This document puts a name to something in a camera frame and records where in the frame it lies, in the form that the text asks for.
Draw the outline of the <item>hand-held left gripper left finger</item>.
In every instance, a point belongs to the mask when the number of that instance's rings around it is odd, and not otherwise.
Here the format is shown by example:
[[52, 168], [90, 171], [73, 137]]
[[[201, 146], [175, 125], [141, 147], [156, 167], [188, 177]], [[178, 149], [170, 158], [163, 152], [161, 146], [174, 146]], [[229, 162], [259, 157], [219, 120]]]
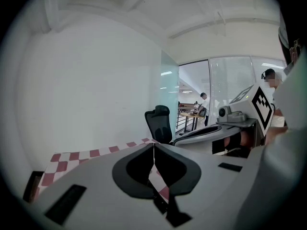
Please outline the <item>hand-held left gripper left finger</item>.
[[147, 185], [153, 144], [81, 163], [45, 189], [32, 211], [43, 230], [166, 230]]

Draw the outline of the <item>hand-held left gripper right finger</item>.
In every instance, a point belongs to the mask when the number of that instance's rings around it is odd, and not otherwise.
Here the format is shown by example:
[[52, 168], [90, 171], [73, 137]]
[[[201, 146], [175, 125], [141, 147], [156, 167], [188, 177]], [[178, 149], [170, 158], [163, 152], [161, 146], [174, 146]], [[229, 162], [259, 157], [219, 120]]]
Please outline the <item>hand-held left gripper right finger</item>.
[[179, 223], [174, 230], [237, 230], [261, 161], [261, 148], [248, 158], [197, 153], [170, 145], [155, 145], [159, 173], [161, 156], [186, 166], [185, 174], [169, 187], [168, 216]]

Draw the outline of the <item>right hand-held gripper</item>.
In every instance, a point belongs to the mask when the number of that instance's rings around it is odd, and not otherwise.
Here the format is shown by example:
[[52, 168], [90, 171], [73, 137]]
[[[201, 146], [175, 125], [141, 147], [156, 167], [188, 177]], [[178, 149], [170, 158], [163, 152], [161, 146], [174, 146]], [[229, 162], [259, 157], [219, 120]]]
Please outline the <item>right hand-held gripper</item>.
[[232, 112], [241, 111], [247, 120], [240, 123], [220, 123], [222, 125], [206, 126], [193, 130], [173, 141], [173, 146], [186, 150], [212, 154], [212, 142], [239, 133], [241, 129], [253, 128], [253, 147], [260, 146], [266, 137], [273, 117], [273, 106], [262, 88], [257, 84], [242, 90], [229, 104]]

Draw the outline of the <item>person's right forearm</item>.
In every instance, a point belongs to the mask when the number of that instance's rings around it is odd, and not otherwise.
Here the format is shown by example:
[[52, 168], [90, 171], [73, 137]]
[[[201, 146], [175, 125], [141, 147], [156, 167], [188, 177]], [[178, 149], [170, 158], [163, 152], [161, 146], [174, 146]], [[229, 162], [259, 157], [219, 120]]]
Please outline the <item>person's right forearm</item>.
[[278, 135], [281, 135], [283, 133], [285, 133], [288, 130], [287, 126], [284, 127], [275, 127], [275, 126], [271, 126], [269, 127], [267, 133], [266, 133], [266, 138], [265, 138], [265, 143], [264, 145], [268, 145], [271, 142], [273, 142], [275, 140], [275, 138]]

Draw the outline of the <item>person's right hand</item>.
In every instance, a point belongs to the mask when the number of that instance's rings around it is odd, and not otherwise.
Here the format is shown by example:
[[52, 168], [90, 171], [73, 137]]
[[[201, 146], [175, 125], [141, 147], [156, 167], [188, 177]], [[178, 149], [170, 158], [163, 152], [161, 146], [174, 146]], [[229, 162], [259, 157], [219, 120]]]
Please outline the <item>person's right hand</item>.
[[241, 131], [224, 138], [225, 155], [247, 158], [254, 144], [254, 136], [250, 132]]

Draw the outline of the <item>wooden table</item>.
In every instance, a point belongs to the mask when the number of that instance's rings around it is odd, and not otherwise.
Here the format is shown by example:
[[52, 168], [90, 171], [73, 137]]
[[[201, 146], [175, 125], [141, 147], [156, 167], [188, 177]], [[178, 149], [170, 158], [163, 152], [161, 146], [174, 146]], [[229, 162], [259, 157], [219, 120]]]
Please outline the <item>wooden table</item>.
[[[205, 119], [205, 116], [199, 116], [190, 113], [180, 113], [181, 116], [185, 117], [184, 133], [194, 131], [197, 128], [198, 120]], [[192, 119], [192, 127], [190, 130], [187, 130], [189, 119]]]

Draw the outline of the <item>red white checkered tablecloth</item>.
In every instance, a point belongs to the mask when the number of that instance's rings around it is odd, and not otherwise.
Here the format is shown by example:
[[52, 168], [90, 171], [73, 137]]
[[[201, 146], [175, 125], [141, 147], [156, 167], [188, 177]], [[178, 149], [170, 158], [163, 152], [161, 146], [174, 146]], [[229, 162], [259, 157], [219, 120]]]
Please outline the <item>red white checkered tablecloth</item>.
[[[77, 167], [78, 165], [80, 165], [85, 161], [88, 161], [95, 157], [104, 156], [110, 153], [118, 152], [120, 150], [148, 143], [156, 143], [156, 141], [151, 137], [146, 137], [132, 142], [122, 143], [119, 145], [104, 147], [100, 149], [78, 151], [78, 152], [54, 153], [42, 175], [42, 179], [38, 184], [38, 188], [35, 193], [35, 198], [38, 198], [39, 194], [42, 193], [44, 189], [46, 189], [56, 180], [58, 180], [59, 178], [61, 178], [69, 171], [73, 170], [75, 167]], [[149, 174], [149, 181], [157, 190], [158, 194], [162, 197], [162, 199], [166, 203], [168, 203], [169, 189], [166, 186], [158, 169], [155, 166], [151, 168]]]

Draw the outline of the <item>black mesh office chair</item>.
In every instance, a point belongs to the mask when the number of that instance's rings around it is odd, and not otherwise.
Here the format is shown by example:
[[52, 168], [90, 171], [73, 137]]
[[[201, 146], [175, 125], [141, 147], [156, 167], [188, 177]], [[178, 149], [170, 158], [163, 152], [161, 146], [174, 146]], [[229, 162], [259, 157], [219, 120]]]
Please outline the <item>black mesh office chair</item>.
[[170, 110], [167, 106], [157, 105], [154, 110], [144, 114], [152, 138], [159, 143], [171, 144], [172, 131], [169, 121]]

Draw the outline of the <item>frosted glass partition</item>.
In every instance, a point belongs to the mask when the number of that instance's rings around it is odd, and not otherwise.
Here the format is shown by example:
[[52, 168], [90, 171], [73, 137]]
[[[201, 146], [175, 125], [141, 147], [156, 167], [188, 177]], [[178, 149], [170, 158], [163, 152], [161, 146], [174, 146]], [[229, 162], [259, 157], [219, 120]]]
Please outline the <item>frosted glass partition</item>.
[[170, 111], [169, 122], [172, 135], [175, 136], [179, 92], [179, 66], [164, 51], [161, 53], [160, 72], [159, 100], [160, 104], [167, 106]]

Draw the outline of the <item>person's black printed t-shirt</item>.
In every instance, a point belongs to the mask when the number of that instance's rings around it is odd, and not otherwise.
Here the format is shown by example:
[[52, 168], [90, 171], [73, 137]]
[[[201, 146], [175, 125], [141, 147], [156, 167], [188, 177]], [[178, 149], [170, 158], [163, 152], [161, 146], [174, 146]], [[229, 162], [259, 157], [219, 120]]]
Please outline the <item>person's black printed t-shirt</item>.
[[300, 28], [293, 20], [292, 14], [288, 13], [283, 7], [280, 8], [278, 37], [287, 65], [294, 65], [303, 47], [300, 40]]

